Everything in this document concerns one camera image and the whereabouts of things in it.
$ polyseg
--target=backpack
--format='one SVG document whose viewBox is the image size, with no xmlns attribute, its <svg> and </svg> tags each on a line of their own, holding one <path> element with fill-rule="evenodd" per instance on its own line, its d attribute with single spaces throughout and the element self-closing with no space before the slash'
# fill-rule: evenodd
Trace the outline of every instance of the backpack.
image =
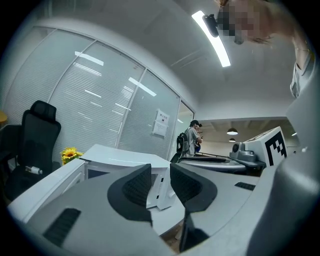
<svg viewBox="0 0 320 256">
<path fill-rule="evenodd" d="M 180 133 L 179 136 L 176 138 L 176 152 L 177 153 L 185 153 L 189 151 L 189 141 L 186 135 L 187 131 L 190 129 L 188 127 L 184 132 Z"/>
</svg>

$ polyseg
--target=wall sign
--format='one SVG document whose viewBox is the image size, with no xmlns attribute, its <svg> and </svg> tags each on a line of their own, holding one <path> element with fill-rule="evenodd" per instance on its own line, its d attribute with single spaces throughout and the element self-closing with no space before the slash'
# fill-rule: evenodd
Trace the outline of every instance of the wall sign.
<svg viewBox="0 0 320 256">
<path fill-rule="evenodd" d="M 169 123 L 170 115 L 162 112 L 160 109 L 157 110 L 156 118 L 153 126 L 153 134 L 158 134 L 163 137 L 166 136 L 168 123 Z"/>
</svg>

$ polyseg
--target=black slot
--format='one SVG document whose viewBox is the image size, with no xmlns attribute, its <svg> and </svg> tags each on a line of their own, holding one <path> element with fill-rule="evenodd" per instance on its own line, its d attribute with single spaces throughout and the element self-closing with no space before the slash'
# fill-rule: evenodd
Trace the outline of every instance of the black slot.
<svg viewBox="0 0 320 256">
<path fill-rule="evenodd" d="M 251 190 L 251 191 L 253 191 L 256 187 L 256 185 L 252 185 L 244 182 L 238 182 L 237 184 L 235 184 L 235 186 L 245 190 Z"/>
</svg>

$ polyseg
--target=ceiling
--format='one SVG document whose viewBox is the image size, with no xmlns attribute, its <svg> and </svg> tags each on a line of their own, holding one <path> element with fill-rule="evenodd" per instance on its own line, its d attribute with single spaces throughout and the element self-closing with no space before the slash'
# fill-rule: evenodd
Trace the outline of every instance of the ceiling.
<svg viewBox="0 0 320 256">
<path fill-rule="evenodd" d="M 170 67 L 199 98 L 203 90 L 211 89 L 208 93 L 213 95 L 239 82 L 247 85 L 245 90 L 258 90 L 258 83 L 247 81 L 268 77 L 281 81 L 270 83 L 271 94 L 290 94 L 295 55 L 291 44 L 281 38 L 273 38 L 271 45 L 236 45 L 228 36 L 221 36 L 231 62 L 229 67 L 221 66 L 209 40 L 191 18 L 199 10 L 216 14 L 219 7 L 214 0 L 52 0 L 48 9 L 43 12 L 47 17 L 78 17 L 133 40 Z"/>
<path fill-rule="evenodd" d="M 211 142 L 228 142 L 230 138 L 234 138 L 237 142 L 245 142 L 263 132 L 269 131 L 276 127 L 281 127 L 285 138 L 298 139 L 292 125 L 287 119 L 260 119 L 260 120 L 216 120 L 201 121 L 202 134 L 204 141 Z M 227 131 L 235 128 L 237 135 L 228 135 Z"/>
</svg>

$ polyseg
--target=window blinds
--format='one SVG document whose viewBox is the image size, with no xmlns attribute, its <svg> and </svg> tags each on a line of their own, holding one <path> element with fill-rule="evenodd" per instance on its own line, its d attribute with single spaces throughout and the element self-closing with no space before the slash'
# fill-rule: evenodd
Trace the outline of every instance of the window blinds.
<svg viewBox="0 0 320 256">
<path fill-rule="evenodd" d="M 172 143 L 180 99 L 159 79 L 147 72 L 143 77 L 124 123 L 118 148 L 155 154 L 167 159 Z M 165 137 L 153 134 L 160 109 L 169 115 Z"/>
<path fill-rule="evenodd" d="M 93 40 L 56 30 L 26 59 L 13 80 L 4 112 L 10 124 L 20 124 L 25 110 L 41 100 L 46 102 L 63 72 Z"/>
<path fill-rule="evenodd" d="M 10 42 L 1 62 L 0 109 L 4 103 L 19 69 L 37 45 L 54 29 L 34 27 L 23 39 Z"/>
<path fill-rule="evenodd" d="M 65 147 L 85 152 L 94 144 L 114 148 L 129 102 L 144 68 L 117 51 L 94 43 L 71 65 L 50 104 L 57 108 L 61 132 L 53 150 L 60 161 Z"/>
</svg>

